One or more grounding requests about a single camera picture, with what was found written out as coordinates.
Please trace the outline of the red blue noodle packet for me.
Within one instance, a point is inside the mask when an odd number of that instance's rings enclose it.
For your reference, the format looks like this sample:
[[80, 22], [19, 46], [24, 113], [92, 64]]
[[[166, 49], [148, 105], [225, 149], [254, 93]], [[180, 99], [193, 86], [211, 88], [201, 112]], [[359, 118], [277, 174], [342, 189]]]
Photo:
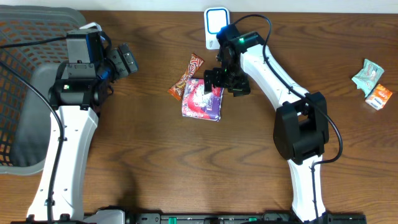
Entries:
[[213, 87], [209, 93], [205, 93], [203, 79], [188, 79], [182, 98], [182, 116], [219, 121], [223, 90]]

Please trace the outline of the red Top chocolate bar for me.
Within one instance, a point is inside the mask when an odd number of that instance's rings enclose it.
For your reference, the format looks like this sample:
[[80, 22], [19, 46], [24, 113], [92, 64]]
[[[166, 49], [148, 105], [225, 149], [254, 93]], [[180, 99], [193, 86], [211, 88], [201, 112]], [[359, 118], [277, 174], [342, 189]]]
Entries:
[[168, 92], [177, 100], [181, 100], [187, 80], [194, 76], [196, 72], [200, 69], [205, 61], [199, 57], [197, 54], [192, 53], [190, 61], [185, 73], [181, 76], [180, 80], [177, 81], [173, 86], [168, 89]]

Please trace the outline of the teal white snack packet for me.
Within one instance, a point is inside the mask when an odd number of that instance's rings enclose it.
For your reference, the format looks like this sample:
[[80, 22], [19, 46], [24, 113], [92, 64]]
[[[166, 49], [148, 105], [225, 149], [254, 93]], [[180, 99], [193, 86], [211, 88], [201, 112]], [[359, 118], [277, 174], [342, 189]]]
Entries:
[[375, 88], [383, 73], [384, 69], [378, 64], [364, 59], [363, 68], [351, 80], [356, 84], [357, 89], [363, 91], [366, 98]]

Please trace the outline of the small orange carton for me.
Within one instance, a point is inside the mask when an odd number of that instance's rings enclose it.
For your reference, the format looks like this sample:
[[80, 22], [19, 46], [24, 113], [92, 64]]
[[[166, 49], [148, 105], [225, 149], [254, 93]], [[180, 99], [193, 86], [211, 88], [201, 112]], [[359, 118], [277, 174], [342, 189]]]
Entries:
[[392, 96], [392, 92], [381, 84], [377, 84], [372, 92], [365, 99], [365, 102], [373, 107], [375, 110], [381, 110], [385, 107], [389, 98]]

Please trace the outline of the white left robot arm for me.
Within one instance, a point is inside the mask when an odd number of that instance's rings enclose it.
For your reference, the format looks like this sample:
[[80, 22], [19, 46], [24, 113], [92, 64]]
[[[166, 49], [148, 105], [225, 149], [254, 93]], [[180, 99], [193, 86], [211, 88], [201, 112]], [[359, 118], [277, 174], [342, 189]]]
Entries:
[[51, 134], [44, 169], [26, 223], [84, 223], [88, 151], [111, 86], [138, 70], [127, 44], [112, 47], [99, 26], [67, 32], [68, 60], [59, 65], [45, 104]]

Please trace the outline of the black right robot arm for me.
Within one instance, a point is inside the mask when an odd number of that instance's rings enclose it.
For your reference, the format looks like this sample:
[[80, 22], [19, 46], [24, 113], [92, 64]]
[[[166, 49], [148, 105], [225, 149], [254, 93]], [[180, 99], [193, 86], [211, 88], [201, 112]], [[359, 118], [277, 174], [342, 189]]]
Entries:
[[257, 32], [240, 34], [227, 25], [217, 33], [220, 68], [205, 70], [204, 92], [215, 87], [234, 96], [251, 92], [252, 79], [275, 109], [273, 141], [288, 162], [294, 199], [292, 210], [301, 222], [314, 222], [326, 209], [322, 202], [320, 170], [313, 164], [322, 161], [329, 140], [327, 107], [324, 96], [309, 93], [295, 83], [270, 53]]

